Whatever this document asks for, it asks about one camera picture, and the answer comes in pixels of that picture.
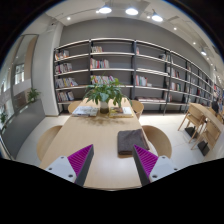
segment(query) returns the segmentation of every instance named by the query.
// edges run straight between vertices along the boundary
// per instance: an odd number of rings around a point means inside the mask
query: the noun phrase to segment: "plant pot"
[[[109,113],[109,106],[107,102],[100,101],[100,113],[101,114]]]

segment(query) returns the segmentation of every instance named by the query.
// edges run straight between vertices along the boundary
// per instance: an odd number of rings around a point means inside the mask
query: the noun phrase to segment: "wall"
[[[53,51],[59,46],[63,25],[57,23],[52,30],[40,34],[33,56],[32,82],[33,88],[41,92],[41,100],[45,115],[57,116],[58,107],[55,99],[53,83]]]
[[[42,102],[39,99],[28,104],[7,124],[7,128],[2,132],[2,139],[14,159],[26,138],[44,118]]]
[[[134,19],[96,19],[66,26],[62,32],[60,46],[102,37],[136,39],[163,46],[188,58],[210,75],[210,66],[206,60],[186,41],[159,26]]]

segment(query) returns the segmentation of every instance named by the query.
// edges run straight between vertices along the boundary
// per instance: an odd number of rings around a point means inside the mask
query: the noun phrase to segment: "paper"
[[[91,106],[78,106],[73,112],[74,116],[96,116],[98,108]]]

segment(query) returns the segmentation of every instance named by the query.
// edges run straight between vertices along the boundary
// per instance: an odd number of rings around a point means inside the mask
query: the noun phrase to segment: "white wall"
[[[53,83],[53,51],[59,46],[62,30],[63,25],[58,22],[54,30],[40,34],[33,56],[33,88],[41,92],[44,112],[48,116],[58,115]]]

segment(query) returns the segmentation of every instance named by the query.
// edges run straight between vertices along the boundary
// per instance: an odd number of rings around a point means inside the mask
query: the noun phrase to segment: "green plant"
[[[1,113],[1,123],[4,124],[6,119],[8,117],[8,114],[6,114],[5,112]]]
[[[37,99],[37,96],[39,96],[40,92],[37,92],[37,89],[31,88],[30,92],[27,92],[28,96],[28,102],[34,102]]]
[[[113,104],[116,105],[118,104],[119,107],[121,107],[121,101],[122,98],[126,98],[129,100],[130,104],[132,105],[131,100],[122,94],[121,92],[121,85],[122,83],[119,82],[117,78],[114,79],[115,81],[109,81],[108,84],[99,84],[95,83],[92,85],[88,85],[85,89],[85,92],[90,89],[83,99],[88,98],[87,102],[93,101],[98,105],[98,102],[106,102],[108,103],[109,100],[113,100]]]

